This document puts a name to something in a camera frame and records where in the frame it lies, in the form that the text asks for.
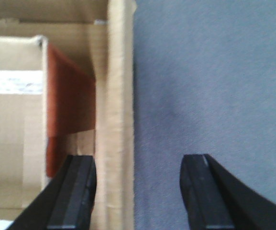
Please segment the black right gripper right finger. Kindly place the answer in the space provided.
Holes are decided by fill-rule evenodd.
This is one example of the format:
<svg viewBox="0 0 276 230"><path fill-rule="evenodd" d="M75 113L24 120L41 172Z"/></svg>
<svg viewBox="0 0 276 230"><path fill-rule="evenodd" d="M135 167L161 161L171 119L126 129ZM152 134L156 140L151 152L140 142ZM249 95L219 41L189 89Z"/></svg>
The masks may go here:
<svg viewBox="0 0 276 230"><path fill-rule="evenodd" d="M180 190L191 230L276 230L276 204L208 154L186 154Z"/></svg>

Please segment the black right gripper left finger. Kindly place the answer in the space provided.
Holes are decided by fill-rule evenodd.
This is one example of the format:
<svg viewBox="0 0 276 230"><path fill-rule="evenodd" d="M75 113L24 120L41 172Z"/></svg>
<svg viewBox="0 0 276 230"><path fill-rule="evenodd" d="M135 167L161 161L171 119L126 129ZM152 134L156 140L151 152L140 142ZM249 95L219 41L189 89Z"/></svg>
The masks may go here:
<svg viewBox="0 0 276 230"><path fill-rule="evenodd" d="M69 155L46 188L8 228L88 230L96 187L94 158Z"/></svg>

